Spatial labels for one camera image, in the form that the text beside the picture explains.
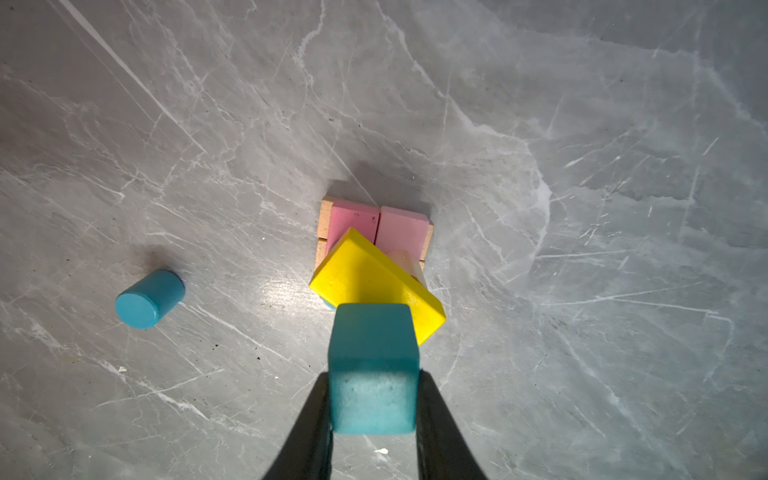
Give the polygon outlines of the dark pink wood block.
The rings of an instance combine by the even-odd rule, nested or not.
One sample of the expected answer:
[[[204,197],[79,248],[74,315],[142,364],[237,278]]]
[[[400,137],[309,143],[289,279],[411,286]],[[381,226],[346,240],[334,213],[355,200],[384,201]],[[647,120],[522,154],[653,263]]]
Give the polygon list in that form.
[[[326,237],[326,252],[329,252],[350,228],[374,243],[379,220],[380,210],[376,207],[347,200],[334,200]]]

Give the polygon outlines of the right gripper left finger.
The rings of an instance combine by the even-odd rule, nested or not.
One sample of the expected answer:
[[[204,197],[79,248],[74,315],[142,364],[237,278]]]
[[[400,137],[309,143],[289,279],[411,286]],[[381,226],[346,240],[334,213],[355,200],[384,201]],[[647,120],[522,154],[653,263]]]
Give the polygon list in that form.
[[[333,432],[328,373],[318,376],[267,479],[323,479],[332,472]]]

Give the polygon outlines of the light pink wood block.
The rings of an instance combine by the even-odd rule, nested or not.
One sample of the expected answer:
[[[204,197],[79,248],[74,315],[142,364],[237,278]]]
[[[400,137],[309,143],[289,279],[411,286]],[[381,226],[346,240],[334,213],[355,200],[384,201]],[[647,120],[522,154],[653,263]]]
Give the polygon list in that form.
[[[384,253],[406,250],[424,261],[433,230],[424,214],[382,206],[374,245]]]

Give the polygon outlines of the natural wood cylinder block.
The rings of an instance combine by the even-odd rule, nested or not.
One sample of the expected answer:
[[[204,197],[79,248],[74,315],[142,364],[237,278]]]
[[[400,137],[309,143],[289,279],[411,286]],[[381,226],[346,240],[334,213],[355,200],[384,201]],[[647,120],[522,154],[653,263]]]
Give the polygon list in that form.
[[[399,268],[397,276],[409,288],[419,285],[426,289],[427,282],[423,273],[421,261],[409,251],[399,249],[387,253],[387,257]]]

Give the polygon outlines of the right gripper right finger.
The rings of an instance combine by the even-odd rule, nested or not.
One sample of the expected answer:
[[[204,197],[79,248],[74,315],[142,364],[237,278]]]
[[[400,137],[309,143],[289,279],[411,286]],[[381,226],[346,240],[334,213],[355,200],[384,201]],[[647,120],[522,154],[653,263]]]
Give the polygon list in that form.
[[[418,383],[416,446],[420,479],[487,479],[425,370]]]

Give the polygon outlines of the small teal cylinder block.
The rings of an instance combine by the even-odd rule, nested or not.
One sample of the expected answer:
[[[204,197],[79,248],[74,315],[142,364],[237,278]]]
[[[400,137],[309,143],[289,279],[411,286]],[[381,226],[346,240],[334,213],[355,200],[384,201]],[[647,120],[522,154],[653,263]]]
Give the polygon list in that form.
[[[128,326],[149,329],[176,307],[184,295],[181,278],[170,270],[158,269],[120,293],[115,310]]]

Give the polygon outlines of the teal cube block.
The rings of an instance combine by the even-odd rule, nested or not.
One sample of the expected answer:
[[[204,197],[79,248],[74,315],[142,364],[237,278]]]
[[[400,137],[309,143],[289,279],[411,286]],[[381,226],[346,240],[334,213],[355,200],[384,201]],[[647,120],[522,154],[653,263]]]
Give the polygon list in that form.
[[[419,347],[409,306],[346,303],[337,307],[328,349],[335,433],[412,433],[419,375]]]

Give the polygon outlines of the yellow wood block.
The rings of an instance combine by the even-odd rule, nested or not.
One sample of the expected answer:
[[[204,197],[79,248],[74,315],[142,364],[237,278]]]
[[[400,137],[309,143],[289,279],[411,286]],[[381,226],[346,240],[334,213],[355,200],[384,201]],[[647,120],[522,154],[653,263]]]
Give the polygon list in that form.
[[[406,304],[411,309],[418,344],[446,321],[441,301],[428,288],[409,288],[399,268],[378,247],[350,228],[315,269],[309,288],[326,303]]]

